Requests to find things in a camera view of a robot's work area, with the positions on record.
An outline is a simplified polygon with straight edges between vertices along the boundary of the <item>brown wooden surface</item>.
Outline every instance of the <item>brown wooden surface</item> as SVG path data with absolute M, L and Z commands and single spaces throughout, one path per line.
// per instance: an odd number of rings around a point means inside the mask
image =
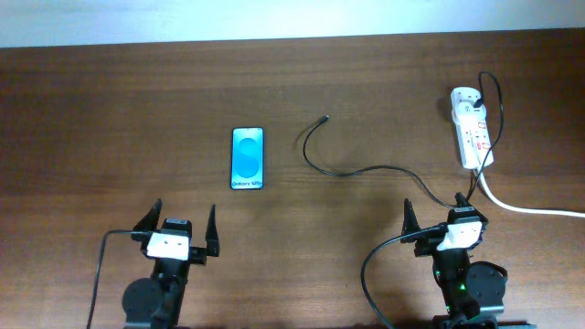
M 407 167 L 442 200 L 469 184 L 449 93 L 492 71 L 505 130 L 487 170 L 493 192 L 525 207 L 585 210 L 585 31 L 341 37 L 0 50 L 0 326 L 81 328 L 102 234 L 131 228 L 157 197 L 162 218 L 194 220 L 203 244 L 218 206 L 221 257 L 192 268 L 190 327 L 373 324 L 359 269 L 399 234 L 402 203 L 420 224 L 446 219 L 400 174 L 347 179 L 320 165 Z M 498 119 L 486 82 L 489 126 Z M 265 130 L 261 191 L 229 188 L 231 129 Z M 473 260 L 506 267 L 502 319 L 585 323 L 585 220 L 521 215 L 476 193 L 490 219 Z M 394 321 L 445 313 L 431 259 L 384 250 L 367 279 Z M 120 300 L 153 263 L 127 237 L 107 248 L 96 328 L 121 327 Z

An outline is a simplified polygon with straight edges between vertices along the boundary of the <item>robotic arm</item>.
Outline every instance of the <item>robotic arm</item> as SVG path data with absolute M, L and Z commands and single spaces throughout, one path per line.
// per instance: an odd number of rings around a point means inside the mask
M 506 270 L 487 261 L 470 263 L 468 251 L 482 242 L 487 218 L 472 207 L 465 197 L 455 196 L 457 207 L 449 211 L 446 223 L 401 243 L 415 243 L 416 257 L 432 256 L 432 274 L 442 291 L 447 316 L 435 316 L 432 328 L 496 329 L 495 317 L 504 312 Z M 421 231 L 412 204 L 404 200 L 402 235 Z M 510 325 L 499 324 L 510 328 Z M 515 324 L 514 328 L 536 328 Z
M 157 230 L 162 201 L 158 199 L 146 216 L 136 224 L 132 239 L 141 243 L 141 252 L 154 260 L 150 278 L 131 283 L 122 297 L 126 313 L 125 328 L 166 329 L 178 323 L 185 294 L 187 275 L 192 264 L 206 265 L 207 256 L 219 256 L 215 206 L 211 207 L 207 232 L 207 247 L 190 247 L 192 225 L 188 220 L 167 218 Z

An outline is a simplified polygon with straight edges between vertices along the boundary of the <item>black power cord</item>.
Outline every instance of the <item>black power cord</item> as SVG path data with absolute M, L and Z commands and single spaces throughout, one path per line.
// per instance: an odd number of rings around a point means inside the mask
M 467 201 L 469 201 L 469 199 L 472 197 L 473 191 L 475 191 L 475 188 L 477 187 L 477 183 L 479 182 L 479 176 L 484 171 L 485 161 L 487 160 L 487 157 L 492 152 L 492 150 L 494 150 L 495 145 L 500 141 L 500 137 L 502 136 L 502 131 L 504 130 L 504 102 L 502 101 L 502 89 L 500 88 L 500 83 L 497 81 L 497 78 L 495 77 L 494 74 L 492 74 L 488 71 L 479 72 L 479 76 L 477 77 L 477 79 L 479 80 L 480 98 L 479 98 L 479 100 L 477 100 L 475 102 L 475 104 L 473 106 L 474 106 L 474 108 L 478 108 L 478 107 L 484 105 L 484 85 L 482 84 L 482 75 L 484 75 L 484 74 L 487 74 L 488 76 L 490 76 L 490 78 L 492 78 L 492 80 L 494 81 L 495 87 L 497 88 L 497 99 L 500 103 L 500 130 L 497 132 L 497 137 L 495 138 L 495 141 L 492 143 L 492 146 L 490 146 L 490 148 L 487 150 L 487 153 L 485 154 L 485 158 L 484 158 L 484 161 L 482 162 L 482 166 L 480 167 L 479 171 L 477 172 L 477 175 L 475 175 L 475 182 L 473 183 L 472 188 L 470 188 L 469 192 L 467 192 L 467 196 L 465 197 L 465 199 Z
M 424 183 L 422 182 L 422 179 L 420 179 L 420 177 L 418 177 L 416 174 L 414 174 L 413 172 L 411 172 L 408 169 L 405 168 L 400 168 L 394 165 L 385 165 L 385 164 L 380 164 L 380 165 L 372 165 L 366 168 L 362 168 L 359 170 L 356 170 L 355 172 L 351 172 L 351 173 L 332 173 L 332 172 L 328 172 L 324 169 L 319 168 L 318 166 L 316 166 L 315 164 L 313 164 L 309 158 L 307 157 L 307 152 L 306 152 L 306 147 L 307 147 L 307 141 L 309 140 L 309 137 L 311 137 L 311 134 L 317 129 L 319 128 L 323 123 L 327 122 L 327 120 L 329 120 L 329 116 L 325 115 L 323 118 L 321 118 L 319 120 L 319 122 L 315 125 L 315 127 L 313 127 L 313 129 L 307 133 L 307 136 L 304 138 L 304 143 L 303 143 L 303 156 L 304 156 L 304 161 L 307 162 L 307 164 L 309 164 L 314 170 L 320 172 L 321 174 L 325 174 L 325 175 L 331 175 L 334 177 L 349 177 L 349 176 L 354 176 L 354 175 L 360 175 L 363 174 L 365 172 L 368 171 L 372 171 L 372 170 L 377 170 L 377 169 L 388 169 L 388 170 L 397 170 L 400 171 L 402 173 L 408 174 L 412 177 L 414 177 L 419 183 L 420 186 L 422 187 L 422 189 L 427 193 L 428 196 L 431 197 L 431 199 L 438 203 L 439 205 L 443 206 L 443 207 L 447 207 L 447 208 L 454 208 L 455 206 L 452 205 L 448 205 L 442 201 L 440 201 L 440 199 L 438 197 L 436 197 L 431 191 L 430 189 L 424 185 Z
M 143 231 L 132 231 L 126 229 L 114 229 L 108 231 L 104 234 L 103 239 L 101 240 L 101 248 L 100 248 L 100 257 L 98 259 L 98 268 L 95 271 L 95 279 L 93 281 L 93 295 L 91 296 L 91 307 L 90 307 L 90 316 L 88 317 L 88 325 L 87 329 L 91 328 L 91 319 L 93 318 L 93 311 L 95 310 L 95 302 L 98 298 L 98 281 L 100 280 L 100 271 L 101 271 L 101 263 L 103 262 L 103 254 L 106 250 L 106 240 L 108 236 L 111 234 L 138 234 L 138 235 L 150 235 L 150 232 L 143 232 Z
M 367 291 L 367 286 L 366 286 L 366 266 L 367 266 L 367 264 L 369 263 L 369 261 L 372 259 L 372 257 L 374 257 L 374 255 L 378 251 L 387 247 L 391 243 L 394 243 L 400 239 L 414 238 L 414 237 L 417 237 L 419 235 L 424 235 L 426 233 L 429 233 L 429 232 L 432 232 L 435 230 L 441 230 L 441 229 L 442 229 L 442 227 L 440 227 L 440 226 L 434 226 L 434 227 L 422 229 L 422 230 L 417 231 L 417 232 L 401 235 L 401 236 L 386 240 L 386 241 L 382 242 L 381 244 L 379 244 L 377 247 L 375 247 L 372 251 L 370 251 L 370 253 L 367 255 L 366 259 L 364 260 L 364 263 L 362 264 L 362 271 L 360 272 L 360 279 L 362 281 L 362 289 L 364 290 L 364 294 L 366 295 L 367 301 L 369 302 L 370 306 L 372 306 L 372 309 L 374 310 L 374 312 L 378 315 L 378 317 L 380 318 L 382 323 L 386 327 L 388 327 L 388 329 L 396 329 L 396 327 L 390 323 L 389 319 L 386 316 L 384 316 L 384 314 L 382 314 L 382 312 L 378 309 L 378 307 L 376 306 L 376 303 L 372 299 L 372 296 L 370 296 L 369 292 Z

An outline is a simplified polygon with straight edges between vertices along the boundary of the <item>smartphone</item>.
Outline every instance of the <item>smartphone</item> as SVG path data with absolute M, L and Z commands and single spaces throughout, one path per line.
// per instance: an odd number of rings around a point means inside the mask
M 231 139 L 231 188 L 264 186 L 264 131 L 260 127 L 234 128 Z

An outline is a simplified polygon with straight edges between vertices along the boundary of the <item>white power cord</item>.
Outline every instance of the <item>white power cord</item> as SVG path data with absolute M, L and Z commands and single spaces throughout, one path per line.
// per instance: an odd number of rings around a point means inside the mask
M 482 188 L 484 189 L 484 192 L 487 195 L 487 197 L 489 197 L 490 200 L 494 201 L 495 204 L 497 204 L 498 206 L 500 206 L 504 209 L 527 213 L 527 214 L 558 215 L 558 216 L 571 216 L 571 217 L 577 217 L 577 218 L 585 218 L 585 214 L 578 213 L 575 211 L 551 210 L 551 209 L 531 209 L 531 208 L 522 208 L 522 207 L 514 207 L 514 206 L 507 205 L 504 202 L 498 200 L 492 194 L 492 191 L 490 191 L 490 188 L 487 186 L 487 183 L 485 182 L 484 174 L 479 175 L 479 181 L 480 181 Z

